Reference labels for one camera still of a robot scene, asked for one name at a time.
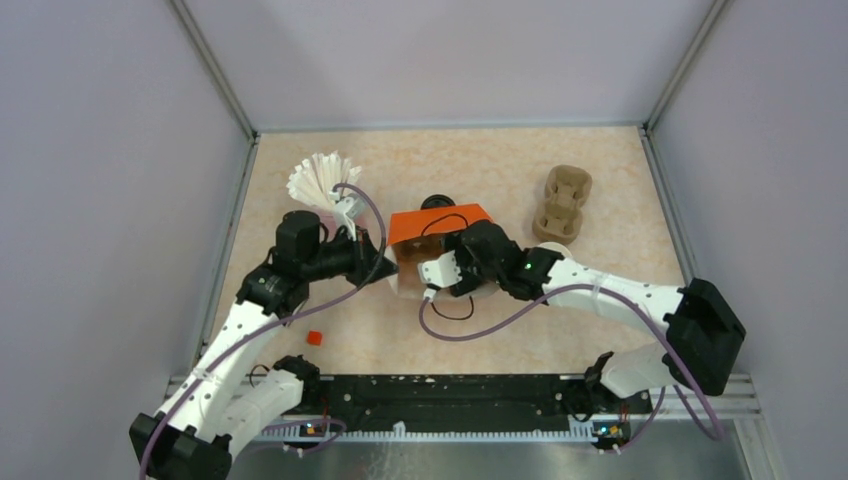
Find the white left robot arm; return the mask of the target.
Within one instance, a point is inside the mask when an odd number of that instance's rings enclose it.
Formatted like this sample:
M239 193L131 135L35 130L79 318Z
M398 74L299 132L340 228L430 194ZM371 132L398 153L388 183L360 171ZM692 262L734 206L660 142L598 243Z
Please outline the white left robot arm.
M286 357L247 394L234 395L265 345L285 325L341 303L307 309L309 287L343 277L356 290L397 273L366 229L341 226L333 238L311 211L285 214L266 259L243 280L213 343L178 391L153 415L139 414L130 440L141 479L224 479L234 460L275 417L319 404L312 364Z

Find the single cardboard cup carrier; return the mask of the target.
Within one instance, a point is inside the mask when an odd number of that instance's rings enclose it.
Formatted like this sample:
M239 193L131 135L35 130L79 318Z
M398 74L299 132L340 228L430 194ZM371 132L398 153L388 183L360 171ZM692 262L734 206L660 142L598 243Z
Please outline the single cardboard cup carrier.
M445 253L438 239L409 239L393 246L399 263L418 264L437 259Z

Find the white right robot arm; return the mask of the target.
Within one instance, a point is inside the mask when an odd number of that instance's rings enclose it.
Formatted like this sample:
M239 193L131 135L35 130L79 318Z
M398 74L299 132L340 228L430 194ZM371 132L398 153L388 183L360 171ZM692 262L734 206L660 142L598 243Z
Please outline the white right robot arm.
M586 397L594 409L612 412L626 397L665 386L724 393L747 332L713 283L627 279L579 263L556 242L522 248L488 220L447 234L442 245L456 261L463 291L494 284L528 308L585 310L654 337L652 344L603 355L588 371Z

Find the orange paper bag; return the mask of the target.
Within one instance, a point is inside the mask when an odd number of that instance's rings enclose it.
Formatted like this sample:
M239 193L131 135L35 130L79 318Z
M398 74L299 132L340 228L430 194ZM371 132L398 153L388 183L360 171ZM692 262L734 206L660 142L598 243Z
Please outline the orange paper bag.
M421 297L426 283L418 265L452 250L456 234L476 221L490 218L479 204L459 205L443 194L427 197L417 210L391 214L386 258L398 267L389 278L393 292L404 300Z

